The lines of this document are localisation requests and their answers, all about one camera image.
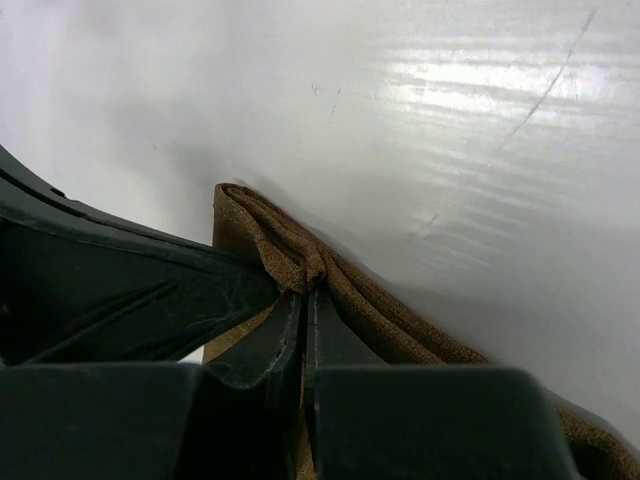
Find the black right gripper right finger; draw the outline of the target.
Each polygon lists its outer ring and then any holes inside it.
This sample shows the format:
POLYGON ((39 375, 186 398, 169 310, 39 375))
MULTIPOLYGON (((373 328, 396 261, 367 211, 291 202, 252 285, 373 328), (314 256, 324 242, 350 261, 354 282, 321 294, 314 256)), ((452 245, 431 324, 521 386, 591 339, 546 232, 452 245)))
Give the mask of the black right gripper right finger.
POLYGON ((528 373, 390 365, 308 300, 304 406, 321 479, 574 479, 559 420, 528 373))

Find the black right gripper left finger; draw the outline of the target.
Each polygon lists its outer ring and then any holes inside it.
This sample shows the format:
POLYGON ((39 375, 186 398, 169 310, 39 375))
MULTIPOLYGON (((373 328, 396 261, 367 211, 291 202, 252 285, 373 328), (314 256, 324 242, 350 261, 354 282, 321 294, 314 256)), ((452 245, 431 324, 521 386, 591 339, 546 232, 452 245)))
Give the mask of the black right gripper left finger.
POLYGON ((291 479, 304 301, 206 365, 14 367, 1 374, 5 479, 291 479))

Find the brown cloth napkin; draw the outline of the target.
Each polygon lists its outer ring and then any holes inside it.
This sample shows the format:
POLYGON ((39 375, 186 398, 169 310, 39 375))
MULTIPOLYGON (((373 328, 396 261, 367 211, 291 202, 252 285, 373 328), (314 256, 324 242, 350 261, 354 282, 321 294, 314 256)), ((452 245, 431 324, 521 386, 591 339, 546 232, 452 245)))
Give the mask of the brown cloth napkin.
MULTIPOLYGON (((409 364, 489 364, 490 361, 424 321, 342 258, 277 205, 248 187, 222 183, 214 191, 213 246, 260 260, 281 292, 308 294, 328 283, 346 324, 383 360, 409 364)), ((273 306, 205 345, 206 363, 247 336, 273 306)), ((609 431, 556 408, 583 479, 639 479, 639 454, 609 431)))

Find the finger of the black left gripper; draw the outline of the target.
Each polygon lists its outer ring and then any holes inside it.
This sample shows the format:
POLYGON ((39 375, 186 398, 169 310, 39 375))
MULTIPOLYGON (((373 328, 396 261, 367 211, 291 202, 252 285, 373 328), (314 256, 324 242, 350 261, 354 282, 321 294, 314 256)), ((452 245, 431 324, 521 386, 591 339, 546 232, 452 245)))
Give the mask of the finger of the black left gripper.
POLYGON ((1 359, 177 360, 270 306, 244 260, 67 198, 1 155, 1 359))

